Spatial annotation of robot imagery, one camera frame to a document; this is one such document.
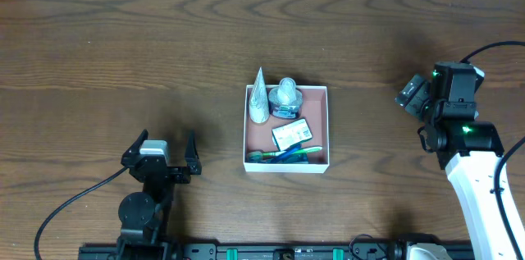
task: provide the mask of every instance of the cardboard box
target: cardboard box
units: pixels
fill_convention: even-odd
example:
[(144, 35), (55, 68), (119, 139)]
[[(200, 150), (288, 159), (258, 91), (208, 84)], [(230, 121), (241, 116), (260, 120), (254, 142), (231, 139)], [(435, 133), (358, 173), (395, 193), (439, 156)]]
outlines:
[[(267, 92), (277, 87), (267, 84)], [(312, 139), (303, 143), (303, 148), (322, 146), (322, 151), (308, 154), (308, 165), (304, 164), (262, 164), (246, 162), (246, 153), (252, 151), (273, 152), (277, 146), (272, 141), (272, 129), (296, 120), (284, 120), (270, 115), (264, 124), (256, 124), (249, 117), (248, 101), (253, 85), (246, 86), (244, 99), (244, 150), (243, 164), (248, 172), (280, 173), (324, 173), (330, 166), (330, 142), (328, 132), (328, 94), (325, 86), (297, 86), (303, 94), (301, 116), (306, 119), (312, 132)]]

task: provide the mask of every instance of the black cable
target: black cable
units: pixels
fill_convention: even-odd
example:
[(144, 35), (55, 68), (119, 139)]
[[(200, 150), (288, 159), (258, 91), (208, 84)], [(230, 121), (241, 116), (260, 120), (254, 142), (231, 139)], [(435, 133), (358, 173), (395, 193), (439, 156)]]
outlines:
[(493, 47), (499, 47), (499, 46), (525, 46), (525, 42), (505, 41), (505, 42), (498, 42), (498, 43), (487, 44), (485, 47), (481, 47), (478, 50), (476, 50), (474, 52), (471, 52), (465, 58), (461, 59), (459, 62), (470, 64), (468, 59), (470, 59), (471, 57), (474, 57), (478, 53), (483, 52), (483, 51), (485, 51), (487, 49), (490, 49), (490, 48), (493, 48)]
[(507, 213), (505, 212), (505, 207), (503, 205), (503, 199), (501, 198), (501, 192), (504, 191), (504, 189), (500, 187), (500, 176), (501, 176), (501, 171), (503, 170), (503, 167), (505, 163), (509, 160), (510, 156), (512, 156), (513, 153), (515, 153), (516, 150), (518, 150), (523, 144), (525, 144), (525, 137), (519, 140), (500, 160), (500, 163), (495, 169), (494, 189), (491, 191), (492, 193), (495, 194), (495, 200), (498, 203), (501, 220), (503, 221), (503, 225), (505, 226), (505, 229), (507, 230), (507, 234), (509, 235), (510, 243), (512, 244), (512, 247), (514, 248), (514, 252), (516, 253), (516, 258), (518, 260), (523, 260), (523, 255), (521, 254), (519, 250), (518, 241), (516, 240), (516, 237), (514, 236), (514, 233), (512, 232), (512, 228), (510, 227)]
[(97, 185), (94, 185), (94, 186), (92, 186), (92, 187), (82, 191), (81, 193), (77, 194), (76, 196), (68, 199), (65, 203), (63, 203), (60, 207), (58, 207), (55, 211), (53, 211), (46, 218), (46, 220), (44, 220), (44, 222), (42, 223), (42, 225), (39, 228), (39, 231), (37, 231), (36, 236), (34, 237), (34, 255), (35, 255), (36, 259), (37, 260), (42, 260), (42, 257), (40, 257), (40, 251), (39, 251), (40, 236), (42, 235), (43, 229), (46, 228), (46, 225), (51, 221), (51, 219), (53, 219), (63, 208), (69, 206), (71, 203), (73, 203), (77, 199), (85, 196), (86, 194), (92, 192), (93, 190), (96, 190), (100, 186), (103, 186), (103, 185), (107, 184), (108, 182), (110, 182), (111, 180), (117, 178), (120, 174), (124, 173), (127, 169), (128, 169), (127, 166), (123, 167), (117, 173), (109, 176), (106, 180), (104, 180), (104, 181), (98, 183)]
[[(359, 257), (358, 255), (356, 255), (356, 254), (354, 253), (354, 241), (355, 241), (357, 238), (364, 237), (364, 236), (366, 236), (366, 237), (368, 237), (368, 238), (370, 238), (370, 239), (373, 239), (373, 237), (372, 237), (371, 235), (361, 234), (361, 235), (356, 235), (356, 236), (350, 241), (349, 248), (350, 248), (350, 253), (352, 254), (352, 258), (357, 258), (358, 260), (365, 260), (365, 259)], [(376, 246), (377, 246), (381, 251), (383, 251), (383, 253), (385, 254), (384, 257), (378, 258), (377, 260), (383, 260), (383, 259), (386, 259), (386, 258), (388, 257), (388, 253), (386, 252), (386, 250), (385, 250), (383, 247), (381, 247), (381, 245), (378, 244), (378, 243), (376, 243)]]

